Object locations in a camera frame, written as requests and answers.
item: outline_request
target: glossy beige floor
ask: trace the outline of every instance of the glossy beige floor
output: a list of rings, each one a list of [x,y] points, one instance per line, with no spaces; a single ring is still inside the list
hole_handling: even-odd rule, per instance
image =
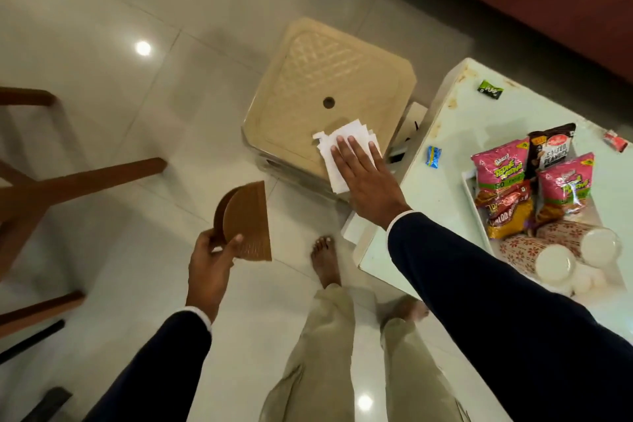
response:
[[[241,141],[275,43],[302,15],[409,58],[423,104],[471,56],[630,136],[628,85],[475,0],[0,0],[0,84],[60,99],[2,108],[0,157],[36,178],[152,156],[170,164],[52,209],[0,284],[0,312],[73,288],[89,295],[62,332],[0,367],[2,421],[19,421],[55,385],[74,394],[67,418],[82,418],[183,305],[191,247],[219,197],[264,178],[275,261],[233,269],[190,415],[257,418],[318,288],[310,246],[338,234],[347,215],[263,175]],[[339,250],[358,319],[357,420],[385,421],[375,301],[398,294],[351,264],[349,244]],[[420,332],[472,419],[507,420],[439,322],[429,317]]]

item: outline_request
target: black object on floor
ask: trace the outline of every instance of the black object on floor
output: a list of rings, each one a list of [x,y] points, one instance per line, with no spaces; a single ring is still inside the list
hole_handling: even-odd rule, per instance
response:
[[[53,387],[42,400],[22,419],[22,422],[48,422],[73,394],[63,387]]]
[[[21,354],[28,348],[36,345],[38,342],[42,342],[45,338],[51,336],[59,330],[62,330],[65,325],[66,322],[59,320],[53,325],[33,334],[31,337],[24,339],[22,342],[15,344],[13,347],[6,349],[2,354],[0,354],[0,364],[4,364],[4,362],[11,360],[16,355]]]

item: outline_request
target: person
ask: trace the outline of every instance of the person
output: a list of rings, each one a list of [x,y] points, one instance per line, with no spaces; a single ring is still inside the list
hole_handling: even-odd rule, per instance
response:
[[[626,340],[573,300],[412,210],[374,145],[374,163],[352,137],[337,145],[332,154],[352,208],[387,231],[394,265],[515,422],[630,417],[633,347]],[[211,235],[202,233],[196,242],[186,309],[165,321],[86,421],[186,420],[240,243],[236,238],[211,253]],[[324,289],[264,402],[261,422],[354,417],[353,305],[341,287],[331,240],[317,241],[312,260]],[[405,302],[382,329],[389,420],[460,420],[463,411],[416,335],[421,310]]]

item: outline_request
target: pant leg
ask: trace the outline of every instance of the pant leg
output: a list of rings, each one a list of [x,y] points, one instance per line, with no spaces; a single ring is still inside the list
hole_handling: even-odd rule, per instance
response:
[[[280,382],[268,394],[259,422],[353,422],[350,375],[354,303],[330,284],[313,300]]]
[[[382,347],[389,422],[468,421],[413,322],[387,322]]]

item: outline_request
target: hand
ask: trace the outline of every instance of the hand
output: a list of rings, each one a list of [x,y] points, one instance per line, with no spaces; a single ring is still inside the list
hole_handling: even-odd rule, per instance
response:
[[[196,240],[189,262],[189,292],[186,303],[202,310],[211,323],[218,316],[220,302],[228,285],[228,273],[243,240],[241,235],[236,235],[223,250],[212,252],[220,245],[214,240],[214,235],[213,229],[209,229],[202,232]]]
[[[347,140],[351,150],[343,137],[338,136],[336,142],[339,146],[332,146],[332,156],[349,187],[351,206],[359,216],[387,230],[397,215],[411,210],[411,207],[407,205],[396,178],[387,169],[376,145],[369,142],[369,150],[376,163],[374,167],[356,139],[350,136]]]

